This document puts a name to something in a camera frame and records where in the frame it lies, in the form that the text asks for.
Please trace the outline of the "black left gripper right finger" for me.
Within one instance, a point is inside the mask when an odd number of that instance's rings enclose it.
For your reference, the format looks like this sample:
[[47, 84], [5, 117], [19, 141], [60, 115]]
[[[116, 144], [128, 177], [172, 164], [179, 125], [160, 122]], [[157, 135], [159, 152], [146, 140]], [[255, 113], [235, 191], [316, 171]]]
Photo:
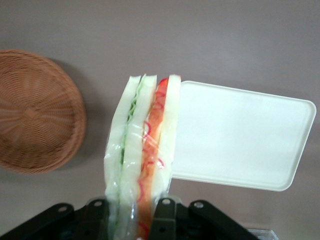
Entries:
[[257, 237], [205, 200], [188, 207], [159, 200], [151, 223], [153, 240], [256, 240]]

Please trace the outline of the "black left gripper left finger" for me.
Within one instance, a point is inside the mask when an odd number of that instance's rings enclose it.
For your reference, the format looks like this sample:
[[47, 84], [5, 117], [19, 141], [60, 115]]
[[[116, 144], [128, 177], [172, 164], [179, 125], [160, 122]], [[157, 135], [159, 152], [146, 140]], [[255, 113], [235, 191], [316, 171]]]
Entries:
[[96, 198], [75, 210], [58, 203], [1, 235], [2, 240], [107, 240], [109, 203]]

